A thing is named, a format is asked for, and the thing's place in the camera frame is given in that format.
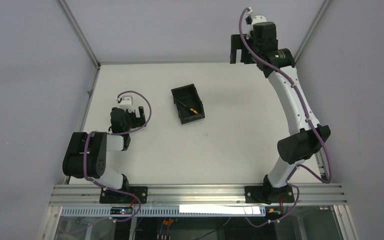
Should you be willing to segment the black yellow screwdriver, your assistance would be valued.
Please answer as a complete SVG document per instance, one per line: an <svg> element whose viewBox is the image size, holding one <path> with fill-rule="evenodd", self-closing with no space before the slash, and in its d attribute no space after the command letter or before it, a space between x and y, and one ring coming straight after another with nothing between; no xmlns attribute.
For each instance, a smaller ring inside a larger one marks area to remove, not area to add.
<svg viewBox="0 0 384 240"><path fill-rule="evenodd" d="M197 110L195 110L194 108L192 108L192 107L186 105L185 103L183 103L183 102L181 102L181 101L179 101L179 100L177 100L177 102L178 102L179 104L181 104L186 110L188 110L188 111L189 111L190 113L192 113L193 115L198 115L198 114L199 114L199 112L198 112Z"/></svg>

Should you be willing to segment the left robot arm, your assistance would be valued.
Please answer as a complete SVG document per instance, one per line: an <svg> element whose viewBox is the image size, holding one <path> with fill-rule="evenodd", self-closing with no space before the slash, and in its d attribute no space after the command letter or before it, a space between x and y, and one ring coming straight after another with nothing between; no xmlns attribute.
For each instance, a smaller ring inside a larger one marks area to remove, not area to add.
<svg viewBox="0 0 384 240"><path fill-rule="evenodd" d="M130 191L126 175L107 167L107 152L126 151L131 143L129 131L146 123L144 108L135 111L114 107L110 112L110 132L74 132L70 138L63 162L65 176L90 179L105 187Z"/></svg>

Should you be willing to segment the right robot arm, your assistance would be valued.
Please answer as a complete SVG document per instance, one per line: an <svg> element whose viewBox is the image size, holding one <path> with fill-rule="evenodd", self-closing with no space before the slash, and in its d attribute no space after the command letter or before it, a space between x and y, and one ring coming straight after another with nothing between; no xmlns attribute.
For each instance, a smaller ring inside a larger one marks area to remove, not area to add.
<svg viewBox="0 0 384 240"><path fill-rule="evenodd" d="M288 185L298 167L316 154L331 135L328 125L314 116L298 80L294 58L287 48L279 48L273 22L251 24L248 34L230 37L230 63L256 64L274 88L284 111L289 136L277 142L279 158L261 186L246 186L246 202L271 204L281 198L292 202Z"/></svg>

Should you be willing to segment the black plastic bin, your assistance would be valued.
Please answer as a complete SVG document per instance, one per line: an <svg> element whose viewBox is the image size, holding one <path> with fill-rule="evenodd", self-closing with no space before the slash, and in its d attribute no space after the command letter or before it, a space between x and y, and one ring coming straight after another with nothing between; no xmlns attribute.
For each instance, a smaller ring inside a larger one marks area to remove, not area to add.
<svg viewBox="0 0 384 240"><path fill-rule="evenodd" d="M173 103L176 106L178 117L182 125L189 124L191 122L195 122L205 118L203 102L201 101L198 91L193 83L173 88L171 89L171 94L173 98ZM199 114L192 114L191 112L186 110L180 103L178 103L177 100L181 101L182 103L188 105L191 108L194 108L199 112Z"/></svg>

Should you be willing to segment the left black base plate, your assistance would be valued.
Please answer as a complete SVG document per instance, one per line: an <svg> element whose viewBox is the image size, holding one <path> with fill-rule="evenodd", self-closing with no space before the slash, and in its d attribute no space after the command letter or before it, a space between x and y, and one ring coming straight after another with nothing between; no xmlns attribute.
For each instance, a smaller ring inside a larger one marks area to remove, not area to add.
<svg viewBox="0 0 384 240"><path fill-rule="evenodd" d="M141 204L146 204L148 200L148 187L147 186L130 186L130 193L135 195ZM130 204L133 200L137 200L126 194L121 194L111 190L101 190L99 203L100 204Z"/></svg>

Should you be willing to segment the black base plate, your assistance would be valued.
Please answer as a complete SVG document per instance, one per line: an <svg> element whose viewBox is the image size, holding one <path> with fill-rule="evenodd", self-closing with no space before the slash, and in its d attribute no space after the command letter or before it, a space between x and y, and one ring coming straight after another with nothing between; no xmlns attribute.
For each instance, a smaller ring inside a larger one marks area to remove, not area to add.
<svg viewBox="0 0 384 240"><path fill-rule="evenodd" d="M148 200L148 187L147 186L130 186L130 193L135 195L141 204L146 204ZM100 204L130 204L133 200L137 200L126 194L121 194L111 190L101 190L99 203Z"/></svg>
<svg viewBox="0 0 384 240"><path fill-rule="evenodd" d="M245 202L247 204L280 204L295 201L291 186L269 188L263 185L248 185L244 187Z"/></svg>

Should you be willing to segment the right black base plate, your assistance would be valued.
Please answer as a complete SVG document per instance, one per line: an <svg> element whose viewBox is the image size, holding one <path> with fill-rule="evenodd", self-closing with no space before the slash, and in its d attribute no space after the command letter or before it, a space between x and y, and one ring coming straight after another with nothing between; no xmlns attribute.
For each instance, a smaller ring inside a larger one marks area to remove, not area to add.
<svg viewBox="0 0 384 240"><path fill-rule="evenodd" d="M244 187L245 202L247 204L280 204L295 201L291 186L269 188L263 185L248 185Z"/></svg>

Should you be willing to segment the aluminium front rail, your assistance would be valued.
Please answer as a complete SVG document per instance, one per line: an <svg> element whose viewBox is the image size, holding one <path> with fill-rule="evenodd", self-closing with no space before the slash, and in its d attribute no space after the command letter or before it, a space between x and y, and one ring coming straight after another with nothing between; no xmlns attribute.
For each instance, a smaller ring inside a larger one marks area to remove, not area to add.
<svg viewBox="0 0 384 240"><path fill-rule="evenodd" d="M201 205L250 205L246 203L245 186L258 184L132 184L148 187L147 203L150 206L179 206L187 204ZM343 188L338 183L298 183L298 189L292 189L299 206L347 205ZM50 206L122 206L127 204L99 203L101 188L92 184L55 185L49 201Z"/></svg>

